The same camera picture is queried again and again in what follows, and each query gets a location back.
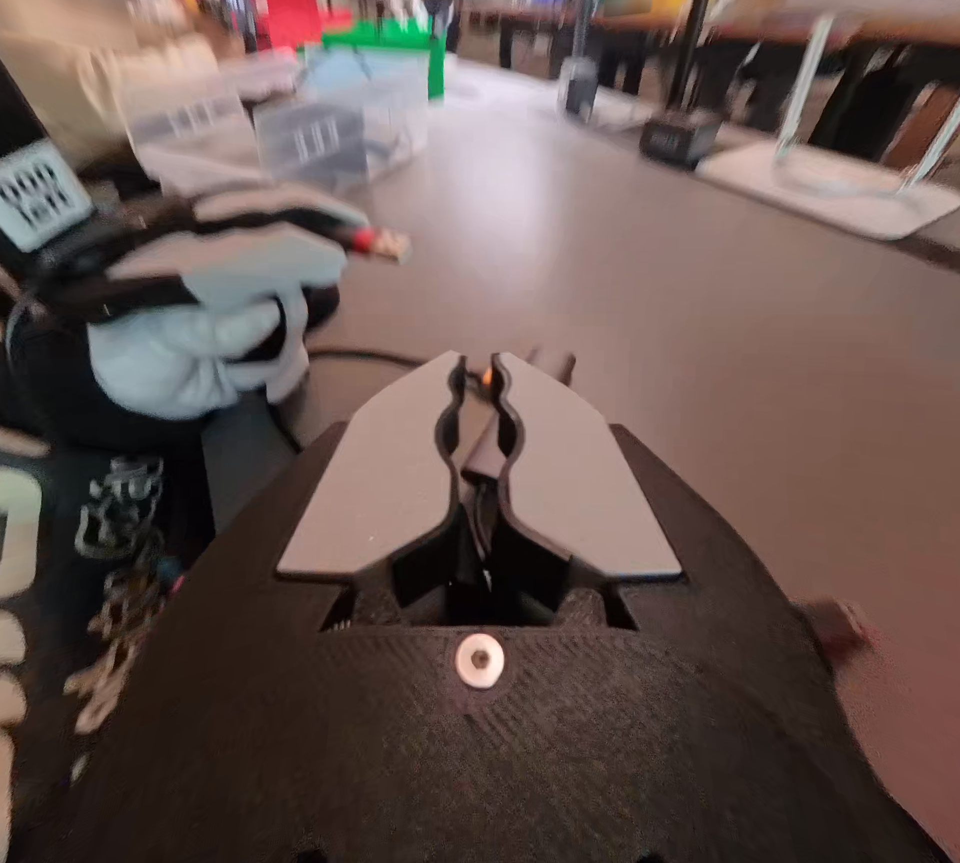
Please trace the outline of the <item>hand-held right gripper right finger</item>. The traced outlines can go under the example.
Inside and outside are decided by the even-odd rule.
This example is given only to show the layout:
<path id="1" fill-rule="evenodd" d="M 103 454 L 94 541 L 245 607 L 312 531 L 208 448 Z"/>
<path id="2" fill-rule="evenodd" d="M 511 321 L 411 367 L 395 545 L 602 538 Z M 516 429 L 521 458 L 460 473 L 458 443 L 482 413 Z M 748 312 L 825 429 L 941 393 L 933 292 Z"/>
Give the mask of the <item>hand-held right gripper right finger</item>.
<path id="1" fill-rule="evenodd" d="M 678 579 L 681 563 L 605 417 L 510 352 L 493 358 L 500 511 L 523 538 L 602 579 Z"/>

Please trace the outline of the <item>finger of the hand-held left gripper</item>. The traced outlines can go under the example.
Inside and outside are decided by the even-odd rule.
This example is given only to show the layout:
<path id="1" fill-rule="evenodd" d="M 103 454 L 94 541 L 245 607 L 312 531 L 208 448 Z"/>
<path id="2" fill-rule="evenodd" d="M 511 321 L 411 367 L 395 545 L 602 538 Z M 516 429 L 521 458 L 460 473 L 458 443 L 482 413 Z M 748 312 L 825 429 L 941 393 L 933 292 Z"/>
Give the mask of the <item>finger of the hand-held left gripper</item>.
<path id="1" fill-rule="evenodd" d="M 320 233 L 335 226 L 354 230 L 370 227 L 358 206 L 324 190 L 229 190 L 192 201 L 195 219 L 213 224 L 244 217 L 284 221 Z"/>
<path id="2" fill-rule="evenodd" d="M 177 232 L 108 270 L 114 279 L 178 277 L 199 303 L 248 303 L 340 280 L 346 252 L 306 231 Z"/>

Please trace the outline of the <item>red plastic bin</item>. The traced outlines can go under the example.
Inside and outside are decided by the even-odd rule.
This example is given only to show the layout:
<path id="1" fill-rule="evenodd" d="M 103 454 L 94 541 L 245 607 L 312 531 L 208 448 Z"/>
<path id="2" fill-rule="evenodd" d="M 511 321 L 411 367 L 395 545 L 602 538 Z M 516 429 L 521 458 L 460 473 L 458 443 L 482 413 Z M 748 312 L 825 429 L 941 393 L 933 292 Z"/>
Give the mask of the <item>red plastic bin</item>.
<path id="1" fill-rule="evenodd" d="M 318 0 L 253 0 L 253 5 L 257 51 L 298 51 L 354 26 L 350 9 L 321 8 Z"/>

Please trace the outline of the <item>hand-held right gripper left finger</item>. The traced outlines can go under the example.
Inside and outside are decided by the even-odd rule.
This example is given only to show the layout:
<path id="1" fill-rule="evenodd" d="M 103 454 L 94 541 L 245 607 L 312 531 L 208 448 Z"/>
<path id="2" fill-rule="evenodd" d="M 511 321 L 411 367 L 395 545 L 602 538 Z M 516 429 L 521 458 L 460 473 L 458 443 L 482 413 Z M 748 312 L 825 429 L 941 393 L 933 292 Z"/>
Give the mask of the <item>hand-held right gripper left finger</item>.
<path id="1" fill-rule="evenodd" d="M 450 527 L 460 500 L 452 456 L 465 383 L 466 358 L 449 350 L 353 414 L 280 556 L 278 576 L 353 581 Z"/>

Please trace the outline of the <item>grey usb hub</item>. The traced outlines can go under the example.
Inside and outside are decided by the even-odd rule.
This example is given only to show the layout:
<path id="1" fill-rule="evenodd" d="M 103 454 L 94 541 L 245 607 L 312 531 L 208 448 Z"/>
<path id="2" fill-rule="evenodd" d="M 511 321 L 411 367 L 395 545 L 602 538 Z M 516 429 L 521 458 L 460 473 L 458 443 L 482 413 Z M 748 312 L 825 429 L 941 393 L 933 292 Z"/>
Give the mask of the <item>grey usb hub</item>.
<path id="1" fill-rule="evenodd" d="M 525 361 L 562 385 L 570 386 L 576 365 L 576 356 L 572 351 L 539 345 L 530 350 Z M 462 479 L 474 490 L 490 489 L 498 484 L 505 461 L 499 448 L 498 434 L 499 410 L 494 402 L 486 426 L 461 466 Z"/>

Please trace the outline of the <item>person's black printed shirt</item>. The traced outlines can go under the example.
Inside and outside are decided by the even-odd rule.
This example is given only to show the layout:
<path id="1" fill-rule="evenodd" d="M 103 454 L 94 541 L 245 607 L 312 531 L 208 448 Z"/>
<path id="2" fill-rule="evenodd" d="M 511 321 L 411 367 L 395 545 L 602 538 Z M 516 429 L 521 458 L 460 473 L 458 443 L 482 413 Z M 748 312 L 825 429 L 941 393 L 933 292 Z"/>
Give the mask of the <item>person's black printed shirt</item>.
<path id="1" fill-rule="evenodd" d="M 198 439 L 2 452 L 2 861 L 37 859 L 213 531 Z"/>

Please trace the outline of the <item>green plastic bin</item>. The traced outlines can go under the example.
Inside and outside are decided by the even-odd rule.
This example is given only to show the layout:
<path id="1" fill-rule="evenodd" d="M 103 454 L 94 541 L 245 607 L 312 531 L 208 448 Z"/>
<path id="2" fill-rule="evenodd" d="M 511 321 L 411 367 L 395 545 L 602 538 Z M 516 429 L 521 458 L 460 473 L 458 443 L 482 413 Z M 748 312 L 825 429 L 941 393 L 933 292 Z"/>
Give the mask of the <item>green plastic bin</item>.
<path id="1" fill-rule="evenodd" d="M 448 27 L 439 24 L 433 16 L 427 16 L 425 21 L 417 18 L 359 20 L 348 29 L 325 31 L 320 43 L 326 49 L 347 47 L 425 55 L 428 98 L 434 101 L 445 97 Z"/>

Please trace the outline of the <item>white plastic bin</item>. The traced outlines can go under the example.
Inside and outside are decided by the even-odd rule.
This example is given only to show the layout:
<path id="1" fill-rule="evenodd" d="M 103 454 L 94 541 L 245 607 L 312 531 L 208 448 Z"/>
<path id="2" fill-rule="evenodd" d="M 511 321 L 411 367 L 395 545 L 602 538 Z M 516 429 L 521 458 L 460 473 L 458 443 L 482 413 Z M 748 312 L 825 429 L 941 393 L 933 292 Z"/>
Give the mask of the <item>white plastic bin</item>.
<path id="1" fill-rule="evenodd" d="M 271 182 L 342 194 L 426 147 L 428 53 L 270 51 L 117 94 L 131 149 L 184 197 Z"/>

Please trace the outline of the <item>dark grey small box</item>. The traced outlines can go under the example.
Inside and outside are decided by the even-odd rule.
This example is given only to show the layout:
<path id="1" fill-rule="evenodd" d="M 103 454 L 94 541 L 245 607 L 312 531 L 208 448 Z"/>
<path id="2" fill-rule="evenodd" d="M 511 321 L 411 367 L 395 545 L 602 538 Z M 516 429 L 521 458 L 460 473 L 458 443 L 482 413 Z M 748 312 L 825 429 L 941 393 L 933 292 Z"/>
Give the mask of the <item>dark grey small box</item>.
<path id="1" fill-rule="evenodd" d="M 650 161 L 692 171 L 714 151 L 723 125 L 707 110 L 661 110 L 642 125 L 638 149 Z"/>

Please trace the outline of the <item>person's left forearm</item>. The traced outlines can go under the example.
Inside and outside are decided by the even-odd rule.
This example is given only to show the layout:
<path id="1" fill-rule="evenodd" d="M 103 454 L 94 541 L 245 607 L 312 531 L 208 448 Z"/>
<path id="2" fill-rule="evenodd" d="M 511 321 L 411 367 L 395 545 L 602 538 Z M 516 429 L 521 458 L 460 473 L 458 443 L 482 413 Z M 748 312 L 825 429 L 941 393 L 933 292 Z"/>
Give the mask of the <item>person's left forearm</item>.
<path id="1" fill-rule="evenodd" d="M 126 410 L 96 382 L 86 327 L 44 317 L 2 345 L 2 425 L 71 448 L 154 453 L 198 439 L 211 415 L 171 421 Z"/>

